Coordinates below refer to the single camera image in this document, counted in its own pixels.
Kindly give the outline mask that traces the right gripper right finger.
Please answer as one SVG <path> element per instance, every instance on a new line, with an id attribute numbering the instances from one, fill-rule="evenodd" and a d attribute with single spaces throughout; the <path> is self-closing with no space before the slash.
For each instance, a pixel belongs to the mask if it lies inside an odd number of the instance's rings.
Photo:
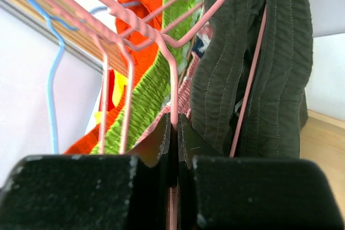
<path id="1" fill-rule="evenodd" d="M 183 114 L 177 132 L 179 229 L 344 229 L 314 162 L 224 157 Z"/>

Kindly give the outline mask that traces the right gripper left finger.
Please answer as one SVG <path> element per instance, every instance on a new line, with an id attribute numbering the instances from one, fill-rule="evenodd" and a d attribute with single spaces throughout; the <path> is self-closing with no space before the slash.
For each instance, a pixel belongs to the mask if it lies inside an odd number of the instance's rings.
<path id="1" fill-rule="evenodd" d="M 1 229 L 165 229 L 170 116 L 125 155 L 31 155 L 1 189 Z"/>

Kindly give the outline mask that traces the yellow shorts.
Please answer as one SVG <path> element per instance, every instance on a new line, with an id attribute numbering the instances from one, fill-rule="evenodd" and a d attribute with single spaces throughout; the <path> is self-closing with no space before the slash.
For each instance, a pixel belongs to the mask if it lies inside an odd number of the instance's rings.
<path id="1" fill-rule="evenodd" d="M 109 128 L 125 104 L 127 78 L 113 69 L 108 72 L 106 126 Z"/>

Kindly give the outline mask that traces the dark olive shorts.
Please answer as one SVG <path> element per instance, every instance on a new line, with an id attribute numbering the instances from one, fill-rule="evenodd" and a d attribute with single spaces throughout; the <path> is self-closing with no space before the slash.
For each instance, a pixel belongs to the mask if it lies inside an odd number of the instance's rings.
<path id="1" fill-rule="evenodd" d="M 226 0 L 211 17 L 211 42 L 191 86 L 192 126 L 218 153 L 229 152 L 234 107 L 245 93 L 262 18 L 260 55 L 236 154 L 300 154 L 304 89 L 313 64 L 309 0 Z"/>

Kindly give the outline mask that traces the pink patterned shorts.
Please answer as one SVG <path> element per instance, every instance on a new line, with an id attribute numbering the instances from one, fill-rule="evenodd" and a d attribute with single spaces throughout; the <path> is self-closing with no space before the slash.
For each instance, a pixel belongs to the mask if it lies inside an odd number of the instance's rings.
<path id="1" fill-rule="evenodd" d="M 213 36 L 213 29 L 207 22 L 196 34 L 192 43 L 193 47 L 187 53 L 188 66 L 182 73 L 183 77 L 179 80 L 178 88 L 178 112 L 184 114 L 188 119 L 191 116 L 190 108 L 190 85 L 194 76 L 195 70 L 199 64 L 201 57 L 208 48 Z"/>

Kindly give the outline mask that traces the orange shorts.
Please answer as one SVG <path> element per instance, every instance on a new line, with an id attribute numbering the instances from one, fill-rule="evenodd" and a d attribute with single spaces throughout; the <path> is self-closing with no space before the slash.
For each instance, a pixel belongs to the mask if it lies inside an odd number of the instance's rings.
<path id="1" fill-rule="evenodd" d="M 132 1 L 140 2 L 137 6 L 132 6 L 130 9 L 140 18 L 144 18 L 162 5 L 162 0 L 118 0 L 119 3 L 127 3 Z M 146 70 L 153 64 L 158 46 L 152 44 L 145 49 L 134 52 L 129 50 L 135 64 L 134 84 L 137 85 L 146 72 Z M 101 112 L 95 114 L 96 126 L 81 139 L 72 144 L 65 154 L 88 154 L 95 147 L 99 141 L 99 125 Z"/>

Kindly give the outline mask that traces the blue wire hanger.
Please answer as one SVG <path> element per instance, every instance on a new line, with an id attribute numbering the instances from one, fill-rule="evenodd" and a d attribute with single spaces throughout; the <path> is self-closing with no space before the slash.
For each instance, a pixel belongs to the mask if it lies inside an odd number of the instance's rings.
<path id="1" fill-rule="evenodd" d="M 53 84 L 57 69 L 61 63 L 64 51 L 65 51 L 65 40 L 61 34 L 54 28 L 53 21 L 60 23 L 62 26 L 66 27 L 70 31 L 78 31 L 79 28 L 76 26 L 70 26 L 61 18 L 50 15 L 36 0 L 26 0 L 38 13 L 45 19 L 47 27 L 57 38 L 59 44 L 59 51 L 54 59 L 54 62 L 51 66 L 48 79 L 47 79 L 47 105 L 49 112 L 49 122 L 50 122 L 50 131 L 51 131 L 51 141 L 52 141 L 52 151 L 55 155 L 59 153 L 59 137 L 58 137 L 58 125 L 57 125 L 57 115 L 56 115 L 56 106 L 54 101 L 53 93 Z M 106 135 L 106 111 L 107 111 L 107 95 L 108 95 L 108 71 L 109 71 L 109 57 L 108 53 L 102 46 L 99 37 L 93 37 L 96 46 L 102 53 L 103 56 L 103 87 L 102 87 L 102 112 L 101 112 L 101 121 L 99 126 L 99 154 L 105 152 L 105 135 Z"/>

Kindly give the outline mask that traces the lime green shorts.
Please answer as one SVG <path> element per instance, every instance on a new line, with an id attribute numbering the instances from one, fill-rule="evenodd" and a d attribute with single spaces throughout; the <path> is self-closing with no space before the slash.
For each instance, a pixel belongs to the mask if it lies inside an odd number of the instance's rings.
<path id="1" fill-rule="evenodd" d="M 174 22 L 180 15 L 184 14 L 202 0 L 178 0 L 162 12 L 162 28 L 165 29 Z M 193 15 L 178 23 L 166 34 L 172 38 L 180 39 L 200 19 L 201 8 Z M 169 51 L 176 59 L 178 75 L 187 67 L 187 52 L 191 41 L 180 48 L 168 46 Z M 153 65 L 151 65 L 133 89 L 131 117 L 128 127 L 127 149 L 131 149 L 137 142 L 143 140 L 156 127 L 163 107 L 170 101 L 170 67 L 158 50 Z M 115 119 L 115 122 L 107 130 L 105 136 L 105 153 L 119 154 L 121 144 L 122 124 L 124 119 L 124 108 Z"/>

